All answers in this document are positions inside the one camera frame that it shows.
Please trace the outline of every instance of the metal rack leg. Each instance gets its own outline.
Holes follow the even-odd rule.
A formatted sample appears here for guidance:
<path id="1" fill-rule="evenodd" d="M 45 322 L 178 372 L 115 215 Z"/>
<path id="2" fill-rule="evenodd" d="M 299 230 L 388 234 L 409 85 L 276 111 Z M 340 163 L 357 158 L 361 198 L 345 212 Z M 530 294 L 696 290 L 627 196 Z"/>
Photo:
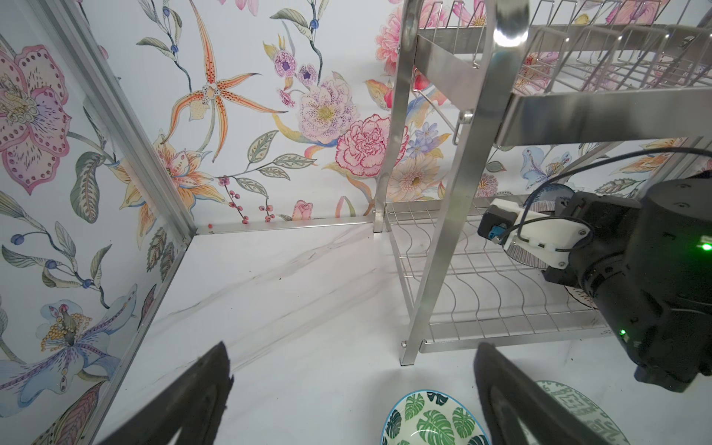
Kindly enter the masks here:
<path id="1" fill-rule="evenodd" d="M 393 106 L 391 109 L 391 128 L 404 128 L 405 118 L 410 96 L 410 84 L 413 78 L 413 66 L 415 63 L 415 48 L 418 41 L 418 23 L 420 22 L 420 11 L 424 0 L 406 0 L 403 4 L 403 17 L 400 34 L 400 46 L 398 52 L 398 64 L 396 67 L 396 85 L 393 91 Z M 379 233 L 383 231 L 383 214 L 386 208 L 386 191 L 388 189 L 388 179 L 393 173 L 396 158 L 403 143 L 403 131 L 391 131 L 388 138 L 386 155 L 381 164 L 381 172 L 376 183 L 376 196 L 374 198 L 374 221 L 373 231 Z"/>
<path id="2" fill-rule="evenodd" d="M 401 365 L 413 365 L 426 337 L 435 303 L 445 281 L 482 171 L 507 108 L 512 85 L 526 53 L 528 0 L 486 0 L 486 71 L 474 111 L 461 111 L 463 130 L 450 170 L 447 192 L 415 301 L 415 314 Z"/>

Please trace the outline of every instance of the plate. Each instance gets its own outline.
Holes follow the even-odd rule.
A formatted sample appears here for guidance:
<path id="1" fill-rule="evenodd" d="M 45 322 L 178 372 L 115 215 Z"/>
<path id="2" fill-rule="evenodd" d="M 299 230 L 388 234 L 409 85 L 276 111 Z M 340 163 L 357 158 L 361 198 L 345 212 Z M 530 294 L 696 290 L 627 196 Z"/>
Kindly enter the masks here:
<path id="1" fill-rule="evenodd" d="M 381 445 L 489 445 L 462 403 L 438 391 L 412 392 L 396 403 L 383 426 Z"/>
<path id="2" fill-rule="evenodd" d="M 536 382 L 544 391 L 559 402 L 571 414 L 596 432 L 611 445 L 630 445 L 623 432 L 602 409 L 585 395 L 559 382 L 540 380 Z M 536 438 L 526 429 L 529 445 L 538 445 Z"/>

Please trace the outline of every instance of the wall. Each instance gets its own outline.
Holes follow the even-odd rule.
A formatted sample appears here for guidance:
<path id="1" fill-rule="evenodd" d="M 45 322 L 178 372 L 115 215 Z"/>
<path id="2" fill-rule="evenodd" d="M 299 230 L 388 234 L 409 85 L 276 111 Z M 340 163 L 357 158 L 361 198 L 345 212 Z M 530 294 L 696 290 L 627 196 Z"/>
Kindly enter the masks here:
<path id="1" fill-rule="evenodd" d="M 183 248 L 20 1 L 0 7 L 0 152 L 1 441 L 73 445 Z"/>
<path id="2" fill-rule="evenodd" d="M 218 194 L 186 198 L 195 205 L 196 223 L 206 226 L 262 224 L 272 215 L 307 219 L 370 212 L 389 126 L 400 3 L 92 0 L 80 5 L 147 133 L 203 154 L 196 175 Z M 445 3 L 429 25 L 446 22 L 451 2 Z M 425 1 L 427 14 L 434 4 Z M 684 4 L 673 0 L 661 20 L 675 22 Z M 475 5 L 467 1 L 464 11 L 456 6 L 455 12 L 468 19 Z M 648 8 L 638 23 L 654 15 Z M 683 23 L 696 23 L 707 8 L 693 2 Z M 476 20 L 483 21 L 481 6 L 476 11 Z M 586 5 L 580 21 L 594 12 Z M 616 22 L 630 20 L 627 13 Z M 600 21 L 612 19 L 607 11 Z M 546 85 L 532 71 L 523 75 L 522 93 Z M 455 120 L 457 110 L 427 79 L 420 78 L 418 86 Z M 443 196 L 454 156 L 449 128 L 422 98 L 412 99 L 407 142 L 389 183 L 388 198 L 395 201 Z M 616 153 L 675 143 L 681 141 L 629 142 Z M 531 192 L 592 146 L 495 150 L 478 194 Z M 650 158 L 606 166 L 571 182 L 579 189 L 627 195 L 666 155 Z"/>

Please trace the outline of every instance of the orange starfish-shaped flower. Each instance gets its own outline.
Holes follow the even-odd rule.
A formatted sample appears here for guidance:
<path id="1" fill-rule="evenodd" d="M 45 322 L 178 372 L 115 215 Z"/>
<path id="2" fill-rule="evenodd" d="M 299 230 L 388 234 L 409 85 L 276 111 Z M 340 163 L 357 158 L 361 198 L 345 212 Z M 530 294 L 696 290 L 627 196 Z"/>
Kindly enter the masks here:
<path id="1" fill-rule="evenodd" d="M 228 91 L 229 88 L 243 83 L 247 78 L 250 78 L 257 73 L 246 73 L 236 75 L 233 78 L 225 80 L 215 80 L 215 54 L 213 52 L 213 46 L 210 43 L 210 38 L 208 37 L 208 32 L 205 29 L 205 24 L 200 18 L 200 14 L 198 14 L 195 4 L 193 4 L 193 0 L 190 0 L 190 5 L 193 7 L 195 18 L 198 21 L 200 38 L 203 41 L 203 53 L 205 55 L 205 80 L 207 83 L 202 90 L 194 91 L 193 93 L 185 95 L 184 97 L 178 99 L 178 102 L 173 105 L 173 111 L 171 112 L 171 128 L 168 130 L 168 136 L 166 136 L 166 139 L 163 142 L 166 142 L 175 132 L 176 126 L 178 125 L 178 116 L 185 107 L 190 105 L 191 119 L 202 119 L 205 115 L 205 110 L 209 108 L 209 103 L 212 103 L 212 106 L 215 107 L 214 110 L 218 112 L 218 123 L 220 125 L 220 143 L 218 144 L 218 149 L 213 155 L 213 162 L 215 162 L 215 158 L 217 158 L 220 154 L 220 150 L 222 150 L 223 144 L 225 143 L 225 137 L 227 136 L 227 112 L 225 110 L 223 98 L 261 112 L 283 111 L 272 110 L 271 108 L 264 107 L 257 102 L 249 100 L 248 98 L 244 98 Z"/>

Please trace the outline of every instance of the stainless steel dish rack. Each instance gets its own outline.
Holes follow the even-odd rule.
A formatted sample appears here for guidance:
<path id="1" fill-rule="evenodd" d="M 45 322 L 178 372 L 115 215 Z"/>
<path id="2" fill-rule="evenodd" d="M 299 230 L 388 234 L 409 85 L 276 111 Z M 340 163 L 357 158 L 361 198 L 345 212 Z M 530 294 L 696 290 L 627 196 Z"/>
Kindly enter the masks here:
<path id="1" fill-rule="evenodd" d="M 436 0 L 422 12 L 430 15 L 425 21 L 423 3 L 403 6 L 391 132 L 375 198 L 374 231 L 389 233 L 410 314 L 401 364 L 414 364 L 418 351 L 484 340 L 511 345 L 610 333 L 595 307 L 477 236 L 490 202 L 475 198 L 480 178 L 493 147 L 599 143 L 568 169 L 620 141 L 686 137 L 687 145 L 708 147 L 710 14 L 693 18 L 701 23 L 695 27 L 680 24 L 690 21 L 689 0 L 540 0 L 535 9 L 529 0 L 485 0 L 465 22 L 454 14 L 462 0 L 449 8 Z M 583 6 L 587 24 L 577 23 Z M 448 9 L 445 23 L 431 20 Z M 648 19 L 653 24 L 637 23 Z M 441 201 L 387 203 L 409 97 L 419 94 L 414 68 L 460 110 L 457 122 L 448 122 L 456 154 Z M 544 79 L 540 91 L 527 94 L 534 77 Z M 670 156 L 648 187 L 695 158 Z"/>

